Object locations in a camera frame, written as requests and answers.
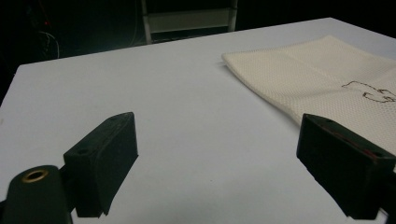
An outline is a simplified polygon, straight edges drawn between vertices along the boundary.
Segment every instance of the white cloth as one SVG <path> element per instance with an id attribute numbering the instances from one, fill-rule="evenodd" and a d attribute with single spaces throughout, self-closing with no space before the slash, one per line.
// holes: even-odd
<path id="1" fill-rule="evenodd" d="M 232 72 L 301 124 L 303 113 L 344 125 L 396 155 L 396 61 L 333 37 L 224 53 Z"/>

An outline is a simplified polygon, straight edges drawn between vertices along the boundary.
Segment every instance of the chair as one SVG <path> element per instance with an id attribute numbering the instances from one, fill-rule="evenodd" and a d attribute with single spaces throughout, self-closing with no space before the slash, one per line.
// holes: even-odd
<path id="1" fill-rule="evenodd" d="M 216 27 L 228 27 L 228 32 L 233 32 L 238 0 L 229 1 L 223 8 L 148 13 L 150 0 L 141 0 L 147 44 L 153 42 L 151 34 L 157 33 Z"/>

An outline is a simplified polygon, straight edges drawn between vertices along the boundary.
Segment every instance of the wire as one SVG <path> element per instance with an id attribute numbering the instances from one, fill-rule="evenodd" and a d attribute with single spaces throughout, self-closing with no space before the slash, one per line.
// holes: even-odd
<path id="1" fill-rule="evenodd" d="M 134 0 L 134 37 L 132 38 L 131 42 L 129 42 L 128 47 L 131 47 L 136 39 L 137 34 L 137 0 Z"/>
<path id="2" fill-rule="evenodd" d="M 49 34 L 49 33 L 47 33 L 47 32 L 43 32 L 43 31 L 39 31 L 39 33 L 40 33 L 40 34 L 46 35 L 47 38 L 48 38 L 49 40 L 50 40 L 49 36 L 52 37 L 52 39 L 53 39 L 53 40 L 55 41 L 55 43 L 56 43 L 56 49 L 57 49 L 57 51 L 58 51 L 58 59 L 59 59 L 59 56 L 60 56 L 59 44 L 58 44 L 58 41 L 56 40 L 55 36 L 53 36 L 52 34 Z"/>

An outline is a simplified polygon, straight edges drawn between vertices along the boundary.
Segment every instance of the textured fabric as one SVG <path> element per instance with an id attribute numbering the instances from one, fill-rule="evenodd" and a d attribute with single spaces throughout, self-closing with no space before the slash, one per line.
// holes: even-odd
<path id="1" fill-rule="evenodd" d="M 396 155 L 396 61 L 333 37 L 277 49 L 224 53 L 233 73 L 301 124 L 322 116 Z"/>

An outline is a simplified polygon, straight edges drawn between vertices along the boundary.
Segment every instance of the white table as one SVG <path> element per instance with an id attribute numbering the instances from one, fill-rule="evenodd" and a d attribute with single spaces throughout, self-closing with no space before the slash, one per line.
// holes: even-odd
<path id="1" fill-rule="evenodd" d="M 0 201 L 133 111 L 140 156 L 109 216 L 75 223 L 384 223 L 345 217 L 296 158 L 299 127 L 220 58 L 325 35 L 396 59 L 395 39 L 328 18 L 22 65 L 0 108 Z"/>

